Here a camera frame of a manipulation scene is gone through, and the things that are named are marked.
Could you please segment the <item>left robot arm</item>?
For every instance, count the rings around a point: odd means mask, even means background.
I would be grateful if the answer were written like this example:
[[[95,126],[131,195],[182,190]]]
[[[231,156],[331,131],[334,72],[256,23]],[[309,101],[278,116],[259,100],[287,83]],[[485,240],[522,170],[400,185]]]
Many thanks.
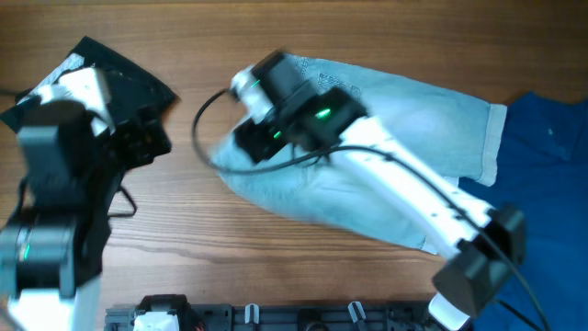
[[[155,106],[30,99],[1,116],[28,172],[1,230],[1,293],[18,330],[91,330],[109,211],[126,172],[171,150]]]

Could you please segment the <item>light blue denim shorts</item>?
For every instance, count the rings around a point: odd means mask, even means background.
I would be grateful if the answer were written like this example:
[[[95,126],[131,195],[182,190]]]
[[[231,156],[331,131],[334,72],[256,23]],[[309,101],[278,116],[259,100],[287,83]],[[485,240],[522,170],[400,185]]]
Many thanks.
[[[319,93],[340,87],[358,99],[402,145],[450,183],[467,177],[486,187],[494,184],[506,106],[353,64],[294,54],[289,59]],[[285,218],[435,252],[397,208],[325,160],[254,176],[223,174],[221,179],[236,195]]]

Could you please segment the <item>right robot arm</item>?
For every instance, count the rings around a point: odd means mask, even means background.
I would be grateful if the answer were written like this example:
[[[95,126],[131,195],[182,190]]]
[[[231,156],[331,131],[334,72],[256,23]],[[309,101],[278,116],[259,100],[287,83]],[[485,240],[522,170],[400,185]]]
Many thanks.
[[[446,261],[433,277],[437,293],[428,305],[445,329],[462,329],[511,277],[523,279],[524,214],[511,205],[497,210],[446,182],[344,90],[273,92],[254,83],[231,91],[250,116],[235,133],[262,131],[254,137],[262,149],[257,161],[285,143],[300,145],[309,158],[327,156],[424,232]]]

